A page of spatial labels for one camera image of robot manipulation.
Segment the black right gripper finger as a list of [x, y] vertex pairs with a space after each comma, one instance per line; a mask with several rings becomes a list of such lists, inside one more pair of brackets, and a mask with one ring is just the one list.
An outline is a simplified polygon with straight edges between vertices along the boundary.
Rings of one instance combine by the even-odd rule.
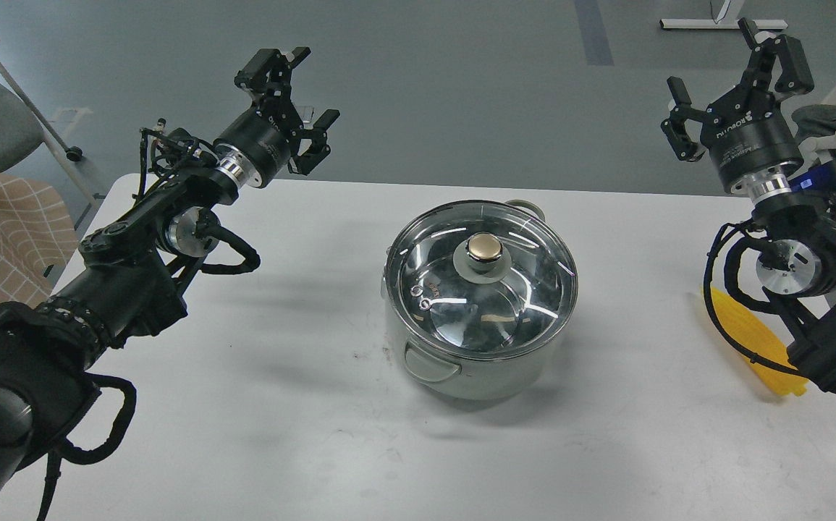
[[669, 76], [667, 85], [675, 105], [670, 109], [668, 118], [663, 119], [660, 128], [679, 161], [697, 162], [703, 157], [704, 151], [700, 142], [694, 140], [687, 132], [686, 122], [698, 122], [702, 126], [712, 125], [712, 113], [693, 106], [692, 99], [681, 78]]
[[814, 76], [801, 40], [786, 34], [762, 32], [747, 17], [738, 20], [738, 27], [751, 50], [739, 87], [771, 93], [777, 102], [812, 92]]

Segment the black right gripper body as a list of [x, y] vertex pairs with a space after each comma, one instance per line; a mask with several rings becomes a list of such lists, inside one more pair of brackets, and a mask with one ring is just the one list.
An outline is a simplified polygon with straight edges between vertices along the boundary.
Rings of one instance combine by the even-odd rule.
[[771, 93], [729, 91], [709, 105], [716, 123], [705, 123], [704, 146], [723, 191], [740, 192], [742, 178], [777, 169], [794, 174], [801, 151]]

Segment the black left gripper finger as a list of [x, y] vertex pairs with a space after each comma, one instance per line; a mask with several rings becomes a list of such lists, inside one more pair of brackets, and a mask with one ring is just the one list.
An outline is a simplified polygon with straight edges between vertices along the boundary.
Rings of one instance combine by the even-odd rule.
[[252, 98], [291, 98], [293, 70], [311, 55], [309, 47], [295, 47], [288, 54], [262, 48], [235, 75], [235, 86]]
[[327, 109], [313, 123], [311, 128], [300, 126], [290, 132], [289, 145], [292, 155], [289, 159], [291, 174], [308, 176], [331, 153], [328, 144], [328, 129], [339, 119], [339, 110]]

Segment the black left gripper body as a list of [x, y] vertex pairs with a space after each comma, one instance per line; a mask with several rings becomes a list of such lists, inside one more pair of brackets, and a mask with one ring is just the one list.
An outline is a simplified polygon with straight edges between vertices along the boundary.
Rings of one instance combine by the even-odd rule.
[[263, 188], [283, 169], [304, 174], [300, 145], [304, 123], [291, 100], [289, 83], [238, 85], [251, 106], [214, 141], [216, 170], [236, 188]]

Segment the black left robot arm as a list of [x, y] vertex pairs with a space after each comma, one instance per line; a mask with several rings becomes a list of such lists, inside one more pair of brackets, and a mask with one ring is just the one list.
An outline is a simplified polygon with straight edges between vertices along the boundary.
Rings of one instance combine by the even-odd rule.
[[281, 169], [310, 174], [331, 152], [338, 110], [306, 123], [291, 99], [293, 70], [309, 55], [305, 46], [258, 50], [235, 76], [251, 106], [212, 143], [165, 132], [163, 119], [143, 128], [134, 202], [81, 241], [79, 276], [37, 307], [0, 304], [0, 492], [47, 459], [38, 519], [47, 517], [62, 462], [102, 462], [133, 418], [133, 383], [91, 366], [131, 336], [156, 336], [184, 318], [196, 274], [259, 267], [255, 248], [213, 208], [235, 203], [242, 187], [265, 187]]

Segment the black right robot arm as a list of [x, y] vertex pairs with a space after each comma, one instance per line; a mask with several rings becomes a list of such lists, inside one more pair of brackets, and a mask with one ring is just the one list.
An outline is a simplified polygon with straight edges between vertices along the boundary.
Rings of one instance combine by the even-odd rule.
[[[697, 109], [682, 79], [670, 77], [672, 105], [660, 125], [679, 161], [708, 154], [725, 191], [753, 204], [747, 221], [719, 228], [706, 255], [706, 312], [749, 362], [836, 394], [836, 129], [795, 139], [780, 105], [814, 89], [801, 41], [750, 19], [738, 27], [751, 50], [738, 83]], [[721, 252], [729, 296], [780, 317], [792, 334], [788, 364], [753, 352], [721, 324], [710, 287]]]

